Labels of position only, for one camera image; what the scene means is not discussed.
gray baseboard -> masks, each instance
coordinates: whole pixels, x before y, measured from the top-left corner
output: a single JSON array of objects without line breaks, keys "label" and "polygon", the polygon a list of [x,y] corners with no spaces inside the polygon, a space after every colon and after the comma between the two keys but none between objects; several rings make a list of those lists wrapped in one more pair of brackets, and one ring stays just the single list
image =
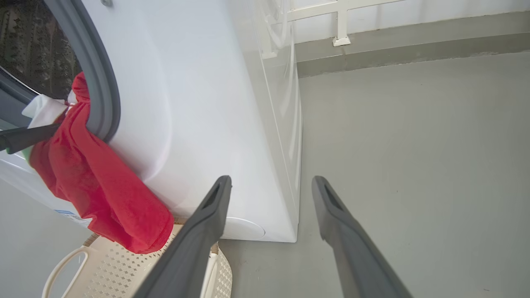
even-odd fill
[{"label": "gray baseboard", "polygon": [[416,24],[349,37],[351,44],[341,47],[334,47],[332,39],[297,44],[298,76],[529,51],[530,12]]}]

laundry basket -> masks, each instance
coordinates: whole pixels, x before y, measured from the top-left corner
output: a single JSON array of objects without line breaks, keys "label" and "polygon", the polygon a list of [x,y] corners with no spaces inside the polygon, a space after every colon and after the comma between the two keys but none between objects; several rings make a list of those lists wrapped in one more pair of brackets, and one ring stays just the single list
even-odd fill
[{"label": "laundry basket", "polygon": [[[132,253],[115,242],[93,235],[57,264],[46,281],[42,298],[49,297],[56,277],[64,266],[79,254],[84,254],[85,259],[63,298],[132,297],[182,228],[182,222],[175,222],[164,247],[146,255]],[[231,291],[232,270],[223,252],[215,244],[210,251],[200,297],[226,298],[230,297]]]}]

red garment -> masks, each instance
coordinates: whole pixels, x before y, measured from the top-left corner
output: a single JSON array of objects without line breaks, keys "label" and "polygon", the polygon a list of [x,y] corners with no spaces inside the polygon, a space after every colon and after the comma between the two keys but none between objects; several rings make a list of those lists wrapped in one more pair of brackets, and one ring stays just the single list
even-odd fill
[{"label": "red garment", "polygon": [[161,249],[173,216],[103,141],[86,129],[90,96],[83,73],[72,89],[78,104],[48,141],[36,144],[31,166],[51,192],[74,204],[89,229],[134,253]]}]

white washing machine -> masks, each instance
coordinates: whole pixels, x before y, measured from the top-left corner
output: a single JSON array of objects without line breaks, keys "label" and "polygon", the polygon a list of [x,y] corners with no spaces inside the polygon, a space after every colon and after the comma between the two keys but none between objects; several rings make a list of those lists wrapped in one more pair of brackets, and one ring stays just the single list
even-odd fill
[{"label": "white washing machine", "polygon": [[[296,241],[302,110],[287,1],[45,1],[87,78],[87,127],[173,214],[191,215],[230,175],[223,237]],[[36,175],[0,158],[6,180]]]}]

painted concrete floor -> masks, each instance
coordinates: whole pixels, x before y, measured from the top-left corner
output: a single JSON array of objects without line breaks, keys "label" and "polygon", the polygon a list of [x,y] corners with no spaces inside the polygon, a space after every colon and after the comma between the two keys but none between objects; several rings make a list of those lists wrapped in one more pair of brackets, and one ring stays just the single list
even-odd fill
[{"label": "painted concrete floor", "polygon": [[297,243],[221,240],[233,298],[342,297],[325,176],[415,297],[527,297],[530,53],[301,79]]}]

